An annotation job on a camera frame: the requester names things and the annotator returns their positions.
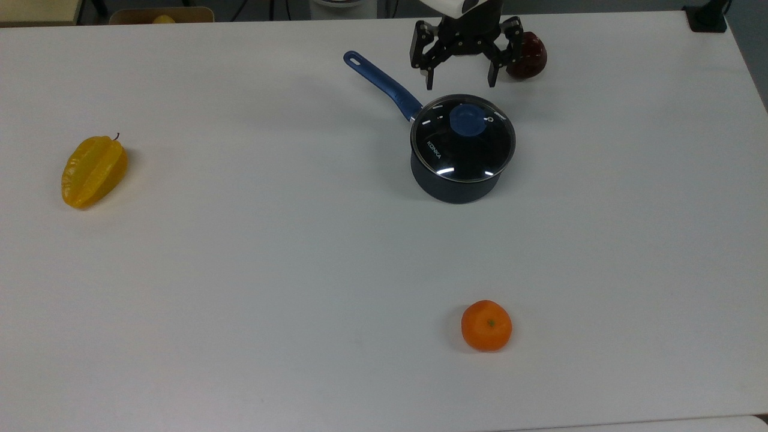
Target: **cardboard box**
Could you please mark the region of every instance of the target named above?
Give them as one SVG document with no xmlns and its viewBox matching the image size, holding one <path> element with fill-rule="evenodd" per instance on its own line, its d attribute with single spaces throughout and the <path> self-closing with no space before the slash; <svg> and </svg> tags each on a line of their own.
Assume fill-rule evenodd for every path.
<svg viewBox="0 0 768 432">
<path fill-rule="evenodd" d="M 109 18 L 109 24 L 152 24 L 160 15 L 168 15 L 175 22 L 214 22 L 214 11 L 203 6 L 181 8 L 123 9 Z"/>
</svg>

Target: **black robotic claw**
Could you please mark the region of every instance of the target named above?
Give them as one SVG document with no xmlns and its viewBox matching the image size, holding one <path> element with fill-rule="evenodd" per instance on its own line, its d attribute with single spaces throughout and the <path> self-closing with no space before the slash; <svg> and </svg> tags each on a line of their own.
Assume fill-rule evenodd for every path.
<svg viewBox="0 0 768 432">
<path fill-rule="evenodd" d="M 435 27 L 417 21 L 411 42 L 411 67 L 426 74 L 427 90 L 432 90 L 435 67 L 452 55 L 483 54 L 491 61 L 488 85 L 496 86 L 498 70 L 515 63 L 522 56 L 523 28 L 520 18 L 512 17 L 501 24 L 502 0 L 489 0 L 472 9 L 461 18 L 444 16 Z M 507 47 L 501 50 L 495 41 L 499 35 L 507 38 Z M 427 45 L 435 43 L 427 52 Z"/>
</svg>

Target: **black cable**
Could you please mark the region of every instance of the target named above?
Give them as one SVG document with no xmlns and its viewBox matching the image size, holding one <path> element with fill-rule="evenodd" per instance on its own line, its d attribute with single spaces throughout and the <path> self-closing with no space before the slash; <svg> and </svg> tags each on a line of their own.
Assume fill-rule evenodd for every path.
<svg viewBox="0 0 768 432">
<path fill-rule="evenodd" d="M 234 22 L 234 20 L 237 19 L 237 16 L 243 11 L 243 8 L 245 7 L 245 4 L 248 3 L 248 0 L 243 0 L 242 3 L 240 3 L 240 7 L 237 8 L 237 12 L 235 12 L 235 15 L 232 15 L 232 19 L 230 22 Z"/>
</svg>

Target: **blue lid knob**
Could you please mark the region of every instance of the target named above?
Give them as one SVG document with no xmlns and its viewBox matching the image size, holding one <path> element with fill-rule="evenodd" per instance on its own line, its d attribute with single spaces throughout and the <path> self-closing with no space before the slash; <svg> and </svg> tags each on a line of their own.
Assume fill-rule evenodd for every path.
<svg viewBox="0 0 768 432">
<path fill-rule="evenodd" d="M 485 113 L 473 104 L 461 104 L 451 110 L 451 129 L 462 137 L 475 137 L 485 130 Z"/>
</svg>

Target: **floor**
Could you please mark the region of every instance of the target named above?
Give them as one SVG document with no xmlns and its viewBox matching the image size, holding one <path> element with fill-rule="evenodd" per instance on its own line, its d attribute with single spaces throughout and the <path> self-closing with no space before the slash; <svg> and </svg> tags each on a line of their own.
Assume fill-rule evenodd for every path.
<svg viewBox="0 0 768 432">
<path fill-rule="evenodd" d="M 182 6 L 182 0 L 104 0 L 110 13 L 127 8 Z M 214 11 L 217 22 L 230 21 L 245 1 L 237 21 L 266 21 L 269 0 L 190 0 Z M 312 0 L 275 0 L 274 19 L 310 19 Z M 629 12 L 680 10 L 683 5 L 702 5 L 704 0 L 507 0 L 504 13 L 528 15 L 541 13 Z M 419 0 L 379 0 L 379 18 L 414 18 L 437 16 Z M 768 0 L 735 0 L 727 14 L 729 25 L 741 48 L 763 104 L 768 107 Z M 103 25 L 91 0 L 84 0 L 80 23 Z"/>
</svg>

